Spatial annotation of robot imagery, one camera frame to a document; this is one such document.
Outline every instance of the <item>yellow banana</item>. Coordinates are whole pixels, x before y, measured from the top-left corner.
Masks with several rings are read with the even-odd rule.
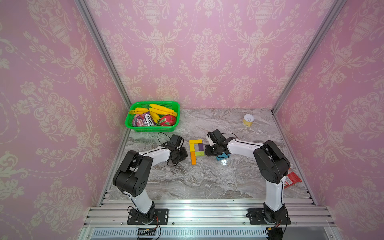
[[[130,111],[129,111],[129,114],[131,114],[131,115],[134,115],[134,114],[143,114],[143,113],[146,113],[146,112],[130,110]]]
[[[135,112],[144,112],[144,113],[146,113],[148,111],[149,111],[148,108],[135,108]]]
[[[151,112],[151,111],[149,111],[149,113],[151,114],[153,121],[155,121],[155,123],[157,123],[158,120],[160,119],[159,115],[157,115],[156,113]]]
[[[177,113],[169,113],[169,112],[165,112],[165,111],[158,110],[158,109],[155,109],[155,108],[150,108],[149,112],[157,113],[159,115],[172,115],[172,116],[177,117]]]
[[[134,114],[143,114],[148,112],[148,108],[135,108],[135,110],[130,110],[129,114],[134,115]]]
[[[161,110],[161,111],[167,112],[167,114],[169,114],[169,115],[173,115],[173,116],[177,117],[177,113],[176,113],[175,111],[173,111],[172,109],[169,109],[169,108],[166,108],[166,107],[157,105],[157,104],[150,104],[149,106],[150,106],[151,108],[154,108],[154,109],[157,109],[157,110]]]

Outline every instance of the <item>black mounting plate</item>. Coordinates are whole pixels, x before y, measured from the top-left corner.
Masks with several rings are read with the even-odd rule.
[[[249,222],[251,225],[265,225],[269,224],[272,225],[271,223],[267,222],[264,217],[264,209],[247,209],[248,214],[249,214]],[[281,220],[280,226],[281,225],[290,225],[291,224],[291,219],[289,218],[289,215],[287,215],[287,210],[284,209],[284,217]]]
[[[155,215],[159,219],[159,225],[168,224],[168,213],[169,213],[169,209],[155,209]],[[138,220],[136,216],[136,217],[128,218],[127,225],[157,225],[157,223],[155,220],[153,220],[148,224],[143,224],[140,220]]]

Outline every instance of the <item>red snack wrapper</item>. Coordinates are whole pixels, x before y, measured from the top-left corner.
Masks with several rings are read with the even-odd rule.
[[[148,127],[155,126],[155,122],[153,121],[151,114],[149,112],[143,114],[136,114],[132,126],[134,127]]]
[[[299,176],[297,176],[297,174],[294,173],[292,171],[292,169],[289,169],[288,170],[288,175],[285,178],[284,188],[290,187],[293,184],[298,183],[298,182],[302,182],[301,179],[299,178]]]

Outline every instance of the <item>wall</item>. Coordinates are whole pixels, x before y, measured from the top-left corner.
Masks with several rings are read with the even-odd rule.
[[[348,0],[277,116],[344,239],[384,227],[384,1]]]
[[[0,1],[0,239],[77,239],[125,105],[74,1]]]
[[[132,102],[271,108],[333,0],[86,0]]]

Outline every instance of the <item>metal rail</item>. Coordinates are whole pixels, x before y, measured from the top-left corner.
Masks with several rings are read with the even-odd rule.
[[[296,80],[300,76],[301,72],[304,70],[307,63],[310,61],[312,55],[315,53],[317,47],[320,45],[321,41],[327,34],[329,28],[331,27],[332,23],[336,19],[337,15],[339,15],[341,9],[343,8],[345,2],[347,0],[335,0],[332,4],[332,6],[329,8],[329,11],[327,15],[325,16],[323,22],[321,23],[320,27],[318,28],[317,32],[315,33],[311,43],[309,44],[308,48],[306,49],[305,53],[301,57],[299,63],[297,64],[297,67],[292,73],[291,78],[288,80],[288,83],[284,87],[283,91],[281,92],[279,98],[277,99],[276,103],[274,104],[272,108],[272,113],[275,114],[280,107],[282,106],[283,102],[289,95],[290,91],[292,90]]]
[[[249,220],[245,217],[247,209],[262,208],[264,201],[264,199],[154,200],[157,208],[169,209],[169,224],[164,227],[250,227]],[[328,209],[315,206],[310,198],[285,199],[285,203],[292,221],[288,227],[336,226]],[[101,207],[92,207],[89,210],[84,227],[127,227],[129,206],[133,206],[130,201],[104,199]]]

